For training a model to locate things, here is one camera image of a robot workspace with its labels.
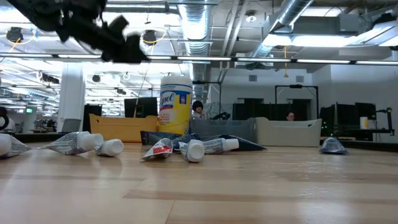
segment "red label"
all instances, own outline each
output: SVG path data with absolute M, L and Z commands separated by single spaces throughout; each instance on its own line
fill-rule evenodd
M 172 152 L 172 148 L 168 146 L 162 146 L 154 148 L 154 154 L 162 153 L 162 152 Z

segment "gray bin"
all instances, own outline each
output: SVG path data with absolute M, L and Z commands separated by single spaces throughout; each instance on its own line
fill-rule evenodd
M 198 134 L 202 140 L 220 134 L 230 134 L 256 142 L 254 118 L 249 118 L 246 121 L 193 119 L 191 120 L 191 133 Z

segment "wooden surface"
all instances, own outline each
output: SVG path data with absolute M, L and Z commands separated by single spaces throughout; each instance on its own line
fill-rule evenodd
M 272 147 L 141 162 L 31 150 L 0 161 L 1 224 L 397 223 L 398 154 Z

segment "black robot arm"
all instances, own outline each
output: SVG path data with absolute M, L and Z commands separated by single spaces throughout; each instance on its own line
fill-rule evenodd
M 8 0 L 18 11 L 39 29 L 55 31 L 60 40 L 69 37 L 82 41 L 92 49 L 100 49 L 106 62 L 141 63 L 149 60 L 139 48 L 140 36 L 129 35 L 125 39 L 123 29 L 129 24 L 123 17 L 117 17 L 109 25 L 95 24 L 102 19 L 107 0 Z

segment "person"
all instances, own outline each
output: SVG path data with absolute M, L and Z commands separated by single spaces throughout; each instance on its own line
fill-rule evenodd
M 294 113 L 289 111 L 286 113 L 286 120 L 287 121 L 294 121 Z
M 7 125 L 6 128 L 4 128 L 4 130 L 1 130 L 0 132 L 4 132 L 4 131 L 11 131 L 11 132 L 15 132 L 15 122 L 8 116 L 8 112 L 7 109 L 3 106 L 0 106 L 0 115 L 5 115 L 8 117 L 9 123 Z M 6 121 L 4 120 L 4 118 L 0 118 L 0 127 L 4 125 Z
M 203 111 L 203 103 L 201 103 L 201 101 L 196 100 L 195 102 L 193 102 L 192 110 L 193 110 L 192 114 L 193 119 L 206 119 L 206 114 Z

